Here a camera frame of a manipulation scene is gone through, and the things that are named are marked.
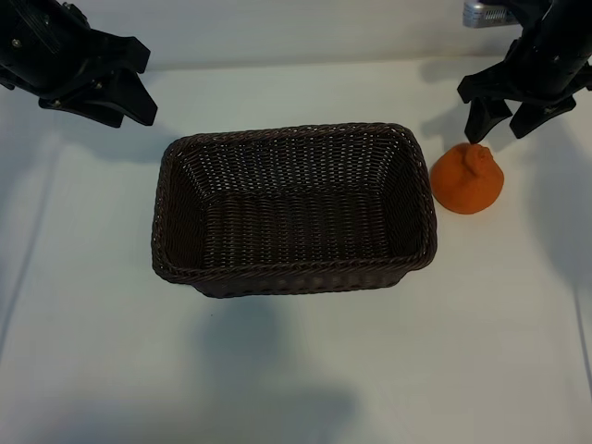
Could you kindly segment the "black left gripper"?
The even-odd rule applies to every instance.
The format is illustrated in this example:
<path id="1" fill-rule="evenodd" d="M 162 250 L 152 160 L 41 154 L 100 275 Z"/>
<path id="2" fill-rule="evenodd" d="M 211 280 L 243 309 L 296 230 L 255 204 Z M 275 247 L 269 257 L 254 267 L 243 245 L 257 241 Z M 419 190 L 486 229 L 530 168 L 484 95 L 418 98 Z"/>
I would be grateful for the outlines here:
<path id="1" fill-rule="evenodd" d="M 152 126 L 158 107 L 137 74 L 145 72 L 150 55 L 136 37 L 92 30 L 71 2 L 1 3 L 1 85 L 44 98 L 66 93 L 40 98 L 42 109 L 112 128 L 124 117 Z"/>

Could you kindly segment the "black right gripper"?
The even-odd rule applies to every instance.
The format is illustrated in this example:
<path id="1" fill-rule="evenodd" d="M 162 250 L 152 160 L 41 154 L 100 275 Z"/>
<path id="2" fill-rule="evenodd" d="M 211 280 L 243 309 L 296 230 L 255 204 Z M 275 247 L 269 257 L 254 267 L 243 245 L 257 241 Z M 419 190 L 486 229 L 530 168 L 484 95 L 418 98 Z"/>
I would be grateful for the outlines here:
<path id="1" fill-rule="evenodd" d="M 562 93 L 591 57 L 591 2 L 510 1 L 508 8 L 523 27 L 509 58 L 512 80 L 533 95 Z M 512 88 L 502 62 L 465 76 L 457 92 L 470 105 L 464 129 L 469 143 L 481 142 L 512 116 L 506 104 Z M 522 139 L 575 107 L 572 96 L 554 105 L 521 104 L 510 128 Z"/>

